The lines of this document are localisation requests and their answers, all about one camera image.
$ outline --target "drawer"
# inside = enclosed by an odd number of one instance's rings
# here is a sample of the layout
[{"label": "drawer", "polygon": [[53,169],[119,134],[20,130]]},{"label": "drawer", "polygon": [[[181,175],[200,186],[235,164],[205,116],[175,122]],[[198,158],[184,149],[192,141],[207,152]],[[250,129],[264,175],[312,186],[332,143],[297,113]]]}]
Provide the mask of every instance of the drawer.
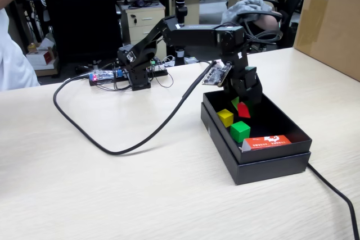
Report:
[{"label": "drawer", "polygon": [[129,28],[130,40],[142,40],[148,35],[148,33],[150,33],[151,29],[153,28],[154,28],[153,25]]},{"label": "drawer", "polygon": [[160,11],[146,11],[146,12],[134,12],[127,13],[129,27],[138,27],[138,26],[146,26],[146,25],[156,25],[162,18],[164,18],[165,13],[164,10]]}]

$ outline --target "white shirt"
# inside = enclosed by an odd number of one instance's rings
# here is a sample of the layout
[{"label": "white shirt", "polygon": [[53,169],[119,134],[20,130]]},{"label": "white shirt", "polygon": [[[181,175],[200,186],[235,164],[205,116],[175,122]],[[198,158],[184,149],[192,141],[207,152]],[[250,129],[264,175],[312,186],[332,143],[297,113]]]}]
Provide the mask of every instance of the white shirt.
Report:
[{"label": "white shirt", "polygon": [[0,10],[0,91],[39,85],[35,71],[8,34],[9,18]]}]

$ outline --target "office chair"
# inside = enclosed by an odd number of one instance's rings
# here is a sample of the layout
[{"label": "office chair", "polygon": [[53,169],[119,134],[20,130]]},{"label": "office chair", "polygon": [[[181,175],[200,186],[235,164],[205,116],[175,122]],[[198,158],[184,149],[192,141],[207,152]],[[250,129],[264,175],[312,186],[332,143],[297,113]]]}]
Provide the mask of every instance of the office chair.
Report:
[{"label": "office chair", "polygon": [[116,58],[122,46],[114,0],[46,0],[61,62]]},{"label": "office chair", "polygon": [[[281,48],[289,48],[294,45],[296,31],[297,31],[297,25],[293,24],[290,26],[291,17],[294,14],[294,11],[296,10],[297,6],[301,3],[302,0],[286,0],[284,3],[280,3],[274,0],[265,0],[267,2],[271,2],[274,7],[277,8],[277,11],[281,13],[281,25],[280,30],[283,33],[282,39],[276,42],[277,47],[279,49]],[[276,18],[277,21],[279,21],[279,16],[274,15],[271,13],[263,13],[260,11],[249,11],[245,13],[238,13],[238,19],[241,21],[241,19],[245,19],[248,14],[260,14],[260,15],[271,15]],[[256,35],[260,32],[264,31],[263,29],[257,27],[256,25],[249,23],[249,29],[251,32]]]}]

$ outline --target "yellow cube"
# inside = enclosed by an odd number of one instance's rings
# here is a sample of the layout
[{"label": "yellow cube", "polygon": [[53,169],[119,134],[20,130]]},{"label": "yellow cube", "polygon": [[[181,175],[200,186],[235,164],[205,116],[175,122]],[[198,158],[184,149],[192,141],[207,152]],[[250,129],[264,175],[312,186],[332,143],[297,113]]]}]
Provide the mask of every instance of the yellow cube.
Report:
[{"label": "yellow cube", "polygon": [[224,124],[225,128],[231,126],[234,122],[234,114],[226,109],[217,112],[217,115],[220,117],[220,120]]}]

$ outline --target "tabletop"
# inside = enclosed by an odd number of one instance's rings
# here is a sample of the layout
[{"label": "tabletop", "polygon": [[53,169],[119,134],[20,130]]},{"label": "tabletop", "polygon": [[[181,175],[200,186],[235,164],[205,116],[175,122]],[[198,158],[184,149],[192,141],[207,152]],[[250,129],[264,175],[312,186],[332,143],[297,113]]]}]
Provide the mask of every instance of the tabletop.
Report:
[{"label": "tabletop", "polygon": [[[249,55],[264,93],[312,139],[310,163],[360,213],[360,82],[292,48]],[[171,88],[68,84],[58,103],[106,148],[143,140],[205,63]],[[169,76],[159,82],[169,85]],[[0,239],[353,239],[346,203],[304,173],[235,186],[200,119],[198,85],[152,140],[109,156],[55,108],[59,84],[0,93]]]}]

